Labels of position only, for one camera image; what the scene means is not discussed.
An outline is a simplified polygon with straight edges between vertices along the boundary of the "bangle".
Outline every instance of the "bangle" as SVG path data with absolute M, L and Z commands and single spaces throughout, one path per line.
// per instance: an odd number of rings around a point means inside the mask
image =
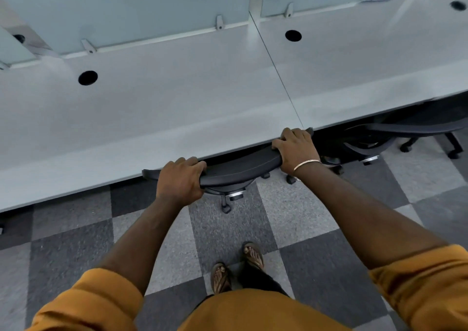
M 306 164 L 306 163 L 309 163 L 309 162 L 320 162 L 320 160 L 307 160 L 307 161 L 304 161 L 302 163 L 299 163 L 293 170 L 293 172 L 296 171 L 296 169 L 298 169 L 299 167 L 301 167 L 303 164 Z

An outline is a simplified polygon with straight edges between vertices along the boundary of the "black round hole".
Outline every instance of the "black round hole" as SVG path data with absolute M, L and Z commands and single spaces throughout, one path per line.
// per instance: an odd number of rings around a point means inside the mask
M 467 5 L 465 2 L 460 2 L 460 1 L 453 1 L 450 3 L 450 6 L 458 11 L 464 11 L 467 8 Z
M 284 35 L 289 41 L 294 41 L 294 42 L 299 41 L 302 38 L 301 33 L 298 32 L 297 30 L 288 30 L 286 34 Z
M 13 35 L 21 44 L 24 43 L 24 41 L 26 40 L 26 38 L 24 37 L 24 35 L 21 35 L 21 34 L 16 34 L 16 35 Z
M 85 71 L 78 77 L 78 83 L 81 85 L 91 85 L 97 81 L 97 73 L 94 71 Z

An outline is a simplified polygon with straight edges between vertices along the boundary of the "foot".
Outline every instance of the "foot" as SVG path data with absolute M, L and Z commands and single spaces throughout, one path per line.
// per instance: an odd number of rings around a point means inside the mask
M 256 267 L 263 271 L 263 256 L 260 252 L 260 247 L 255 245 L 253 242 L 248 242 L 243 247 L 243 258 L 251 266 Z
M 216 263 L 211 271 L 211 288 L 215 295 L 231 290 L 229 269 L 222 262 Z

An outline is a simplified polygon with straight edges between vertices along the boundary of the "person's left hand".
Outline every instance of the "person's left hand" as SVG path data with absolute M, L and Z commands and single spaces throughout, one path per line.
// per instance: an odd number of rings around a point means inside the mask
M 169 199 L 182 209 L 203 195 L 200 188 L 200 175 L 206 169 L 206 162 L 190 157 L 180 157 L 176 162 L 168 162 L 159 174 L 156 199 Z

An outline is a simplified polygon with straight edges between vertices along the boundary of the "rolled-up sleeve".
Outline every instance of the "rolled-up sleeve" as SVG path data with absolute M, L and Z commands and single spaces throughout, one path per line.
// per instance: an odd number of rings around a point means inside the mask
M 413 330 L 468 330 L 468 252 L 451 245 L 369 272 Z
M 136 330 L 133 320 L 142 304 L 143 296 L 130 281 L 105 269 L 91 269 L 43 306 L 28 330 Z

